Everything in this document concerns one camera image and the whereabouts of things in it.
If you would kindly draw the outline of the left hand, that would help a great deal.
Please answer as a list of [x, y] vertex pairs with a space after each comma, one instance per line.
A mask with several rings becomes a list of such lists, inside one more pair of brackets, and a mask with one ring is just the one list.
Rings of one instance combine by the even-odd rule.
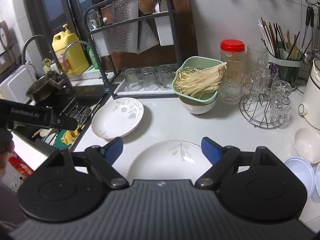
[[1, 128], [1, 153], [0, 153], [0, 172], [1, 179], [5, 175], [5, 169], [8, 163], [9, 154], [14, 152], [14, 142], [12, 134], [5, 128]]

